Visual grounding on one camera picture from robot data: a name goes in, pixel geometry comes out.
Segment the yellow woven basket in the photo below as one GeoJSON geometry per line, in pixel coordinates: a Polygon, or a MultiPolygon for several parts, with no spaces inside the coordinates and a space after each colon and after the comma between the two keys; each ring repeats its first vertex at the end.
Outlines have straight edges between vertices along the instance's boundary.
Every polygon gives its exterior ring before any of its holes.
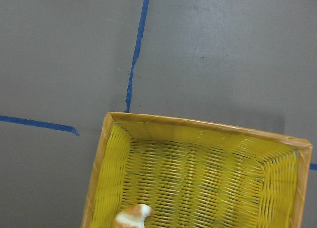
{"type": "Polygon", "coordinates": [[[81,226],[109,228],[143,203],[148,228],[299,228],[311,153],[288,135],[109,112],[81,226]]]}

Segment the toy croissant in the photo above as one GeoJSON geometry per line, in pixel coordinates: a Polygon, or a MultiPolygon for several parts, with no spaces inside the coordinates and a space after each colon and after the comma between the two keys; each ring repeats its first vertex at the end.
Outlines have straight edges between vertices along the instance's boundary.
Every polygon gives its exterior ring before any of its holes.
{"type": "Polygon", "coordinates": [[[144,228],[145,219],[153,214],[153,209],[145,204],[133,204],[119,212],[112,222],[112,228],[144,228]]]}

